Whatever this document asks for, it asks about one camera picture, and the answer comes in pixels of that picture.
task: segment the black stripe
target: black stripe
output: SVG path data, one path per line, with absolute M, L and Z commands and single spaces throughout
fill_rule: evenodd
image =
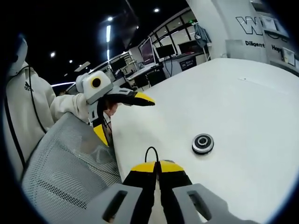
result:
M 44 189 L 52 192 L 53 194 L 57 195 L 58 197 L 60 197 L 61 199 L 64 199 L 66 201 L 68 201 L 69 203 L 76 205 L 82 209 L 86 209 L 87 208 L 87 203 L 83 202 L 77 198 L 74 198 L 72 196 L 70 196 L 69 194 L 63 192 L 61 189 L 47 183 L 46 181 L 43 181 L 41 179 L 37 179 L 37 184 L 42 186 Z
M 23 152 L 21 150 L 19 141 L 18 141 L 17 136 L 15 134 L 13 122 L 11 121 L 7 97 L 5 97 L 5 99 L 4 99 L 4 107 L 5 107 L 5 113 L 6 113 L 6 117 L 7 117 L 9 130 L 10 130 L 10 133 L 11 133 L 11 135 L 13 137 L 13 140 L 14 140 L 14 145 L 15 145 L 17 151 L 18 151 L 18 154 L 19 154 L 20 160 L 22 162 L 22 165 L 23 165 L 23 167 L 25 167 L 26 163 L 25 163 L 25 159 L 24 159 L 24 156 L 23 156 Z

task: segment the black cable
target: black cable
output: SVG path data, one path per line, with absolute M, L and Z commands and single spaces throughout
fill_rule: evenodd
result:
M 166 60 L 164 60 L 164 61 L 165 61 L 165 69 L 168 72 L 169 76 L 171 77 L 170 72 L 168 71 L 167 66 L 166 66 Z
M 17 135 L 16 135 L 16 133 L 14 131 L 14 125 L 13 125 L 13 122 L 11 120 L 11 116 L 10 116 L 10 112 L 9 112 L 7 96 L 5 96 L 5 98 L 4 98 L 4 107 L 5 107 L 5 114 L 6 114 L 6 118 L 7 118 L 9 130 L 10 130 L 11 136 L 13 138 L 14 145 L 15 145 L 17 151 L 18 151 L 18 154 L 19 154 L 22 166 L 24 168 L 25 165 L 26 165 L 26 162 L 25 162 L 25 158 L 24 158 L 23 152 L 21 150 L 21 147 L 20 147 Z
M 156 150 L 155 147 L 153 147 L 153 146 L 149 147 L 149 148 L 146 150 L 145 158 L 144 158 L 144 162 L 146 162 L 146 158 L 148 157 L 148 152 L 149 152 L 149 150 L 150 150 L 151 148 L 155 151 L 155 154 L 156 154 L 156 160 L 157 160 L 157 162 L 159 162 L 159 156 L 158 156 L 157 150 Z
M 109 129 L 110 129 L 110 131 L 111 131 L 111 134 L 112 134 L 112 129 L 111 129 L 111 127 L 109 126 L 109 124 L 108 124 L 108 122 L 106 121 L 106 119 L 104 118 L 104 116 L 103 116 L 103 119 L 104 119 L 105 125 L 109 127 Z
M 170 77 L 172 77 L 172 67 L 173 67 L 173 65 L 172 65 L 172 57 L 170 56 L 170 62 L 171 62 L 171 74 L 170 74 Z
M 36 104 L 34 103 L 34 99 L 33 99 L 33 93 L 32 93 L 32 87 L 31 87 L 31 74 L 30 74 L 30 66 L 29 67 L 29 87 L 30 87 L 30 93 L 31 93 L 31 99 L 32 99 L 32 104 L 33 104 L 33 109 L 34 109 L 34 113 L 36 114 L 36 119 L 41 127 L 41 129 L 43 130 L 43 132 L 46 134 L 47 131 L 46 129 L 44 129 L 39 117 L 38 117 L 38 114 L 37 114 L 37 111 L 36 111 Z

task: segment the office chair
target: office chair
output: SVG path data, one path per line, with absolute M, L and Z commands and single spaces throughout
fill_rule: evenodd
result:
M 154 86 L 166 79 L 164 72 L 162 71 L 154 71 L 147 74 L 150 86 Z
M 143 90 L 143 87 L 148 85 L 149 82 L 148 82 L 146 76 L 138 76 L 135 78 L 135 84 L 136 84 L 137 88 L 141 88 Z

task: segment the person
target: person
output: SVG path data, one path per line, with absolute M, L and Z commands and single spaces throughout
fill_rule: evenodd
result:
M 66 112 L 88 122 L 83 93 L 56 97 L 51 85 L 40 78 L 25 58 L 27 43 L 21 39 L 16 60 L 8 71 L 4 101 L 4 137 L 15 177 L 21 179 L 26 163 L 38 142 Z M 115 113 L 107 110 L 110 117 Z
M 106 101 L 107 110 L 104 110 L 103 115 L 105 122 L 108 125 L 108 134 L 112 135 L 112 126 L 111 126 L 111 117 L 115 114 L 118 104 L 115 102 L 108 102 Z

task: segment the table surface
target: table surface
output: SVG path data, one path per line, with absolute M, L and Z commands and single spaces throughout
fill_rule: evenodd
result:
M 298 179 L 298 77 L 268 64 L 222 58 L 145 93 L 155 106 L 121 105 L 112 117 L 123 180 L 154 146 L 160 160 L 182 166 L 235 216 L 266 223 L 280 211 Z M 209 155 L 192 151 L 200 133 L 215 141 Z M 153 152 L 148 160 L 155 160 Z M 154 223 L 163 223 L 162 214 L 153 209 Z
M 131 81 L 131 80 L 133 80 L 134 78 L 136 78 L 138 76 L 147 74 L 150 70 L 157 69 L 157 67 L 159 67 L 158 64 L 155 64 L 155 65 L 152 65 L 152 66 L 149 66 L 149 67 L 144 67 L 144 68 L 138 70 L 137 72 L 135 72 L 134 74 L 132 74 L 131 76 L 127 77 L 126 79 L 128 81 Z

